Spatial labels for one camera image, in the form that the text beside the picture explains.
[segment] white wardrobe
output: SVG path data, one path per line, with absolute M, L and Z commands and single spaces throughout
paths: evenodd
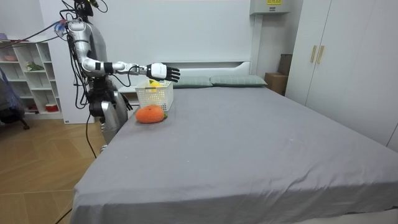
M 398 0 L 304 0 L 286 97 L 398 152 Z

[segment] label sticker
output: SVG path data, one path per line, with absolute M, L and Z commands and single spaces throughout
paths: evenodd
M 267 5 L 281 5 L 282 0 L 267 0 Z

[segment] white basket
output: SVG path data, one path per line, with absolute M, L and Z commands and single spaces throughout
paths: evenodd
M 151 87 L 148 80 L 136 86 L 139 105 L 141 108 L 149 105 L 158 105 L 166 112 L 173 103 L 173 83 L 159 82 L 162 87 Z

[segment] pillow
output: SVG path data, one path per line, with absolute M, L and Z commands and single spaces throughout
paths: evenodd
M 207 76 L 183 76 L 178 83 L 173 83 L 174 88 L 206 88 L 212 87 Z
M 215 75 L 210 78 L 213 86 L 260 87 L 267 83 L 257 75 Z

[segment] bed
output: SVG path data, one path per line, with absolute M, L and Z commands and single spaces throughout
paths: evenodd
M 295 223 L 395 206 L 398 153 L 267 88 L 213 87 L 174 90 L 162 123 L 130 118 L 76 185 L 71 223 Z

